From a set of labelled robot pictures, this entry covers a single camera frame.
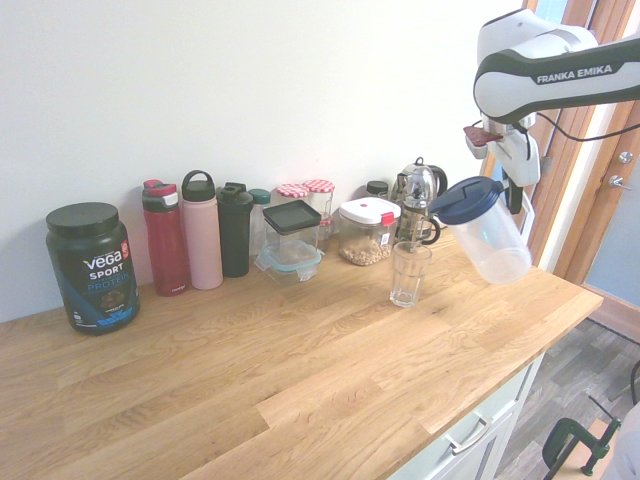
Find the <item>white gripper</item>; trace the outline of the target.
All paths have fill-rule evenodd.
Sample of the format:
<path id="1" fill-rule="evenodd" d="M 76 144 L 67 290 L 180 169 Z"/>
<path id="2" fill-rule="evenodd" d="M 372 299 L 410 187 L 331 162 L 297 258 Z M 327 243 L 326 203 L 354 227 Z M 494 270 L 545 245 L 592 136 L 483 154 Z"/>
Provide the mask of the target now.
<path id="1" fill-rule="evenodd" d="M 486 132 L 501 136 L 488 143 L 488 150 L 502 167 L 502 183 L 509 185 L 508 208 L 512 215 L 517 215 L 522 209 L 522 187 L 537 184 L 541 176 L 538 145 L 528 133 L 536 116 L 527 115 L 512 125 L 500 124 L 486 115 L 482 121 Z"/>

